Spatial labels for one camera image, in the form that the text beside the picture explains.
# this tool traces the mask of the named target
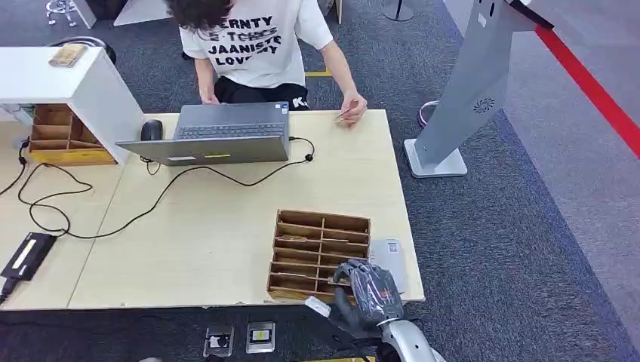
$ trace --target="wooden organizer box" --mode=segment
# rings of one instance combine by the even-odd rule
[[[66,104],[35,106],[29,154],[37,162],[58,166],[115,163]]]
[[[332,279],[340,263],[368,259],[370,240],[369,219],[279,210],[267,291],[274,299],[333,302],[339,285],[353,297],[348,282]]]

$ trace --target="light wood tabletop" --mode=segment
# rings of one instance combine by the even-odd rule
[[[0,189],[20,172],[15,141],[29,136],[29,129],[15,121],[0,122]],[[0,268],[4,267],[30,232],[42,232],[29,218],[29,206],[17,199],[19,188],[35,167],[29,164],[25,174],[9,192],[0,196]],[[72,220],[72,231],[78,235],[96,235],[106,214],[111,197],[124,170],[123,166],[69,167],[78,179],[94,186],[80,195],[61,196],[47,200],[47,204],[63,209]],[[81,189],[61,171],[41,167],[25,188],[23,197],[34,201],[54,192]],[[64,219],[55,211],[38,209],[34,212],[40,223],[51,229],[65,227]],[[79,240],[70,236],[59,239],[31,281],[20,283],[0,309],[64,309],[67,307],[80,277],[93,240]]]
[[[407,269],[403,300],[423,300],[386,113],[370,110],[352,130],[338,127],[336,116],[334,111],[292,112],[291,135],[313,141],[315,158],[288,167],[257,186],[239,186],[206,170],[182,176],[156,210],[123,232],[94,242],[68,308],[274,303],[266,283],[278,209],[371,218],[372,238],[397,238],[402,243]],[[176,114],[148,117],[160,119],[165,138],[172,137]],[[302,160],[307,153],[307,143],[294,141],[290,161]],[[215,168],[252,182],[280,164]],[[148,210],[171,179],[186,168],[163,167],[150,176],[145,164],[130,157],[100,233],[117,229]],[[74,217],[78,227],[82,220],[92,219]],[[19,235],[16,238],[16,243],[22,240]],[[52,258],[47,263],[69,261]]]

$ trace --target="hand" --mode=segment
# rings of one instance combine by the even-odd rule
[[[367,111],[367,100],[357,91],[346,92],[340,108],[340,119],[347,127],[353,127]]]
[[[220,104],[220,101],[218,101],[214,92],[213,81],[199,82],[198,89],[200,90],[200,99],[202,100],[202,104]]]

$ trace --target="laptop keyboard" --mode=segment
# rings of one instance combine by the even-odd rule
[[[199,138],[240,138],[282,136],[285,132],[283,123],[230,124],[215,126],[181,127],[176,140],[193,140]]]

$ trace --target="power adapter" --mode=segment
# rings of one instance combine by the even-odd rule
[[[19,282],[30,281],[33,278],[55,241],[55,236],[39,232],[30,232],[24,238],[0,273],[0,276],[7,278],[0,293],[0,304],[9,297]]]

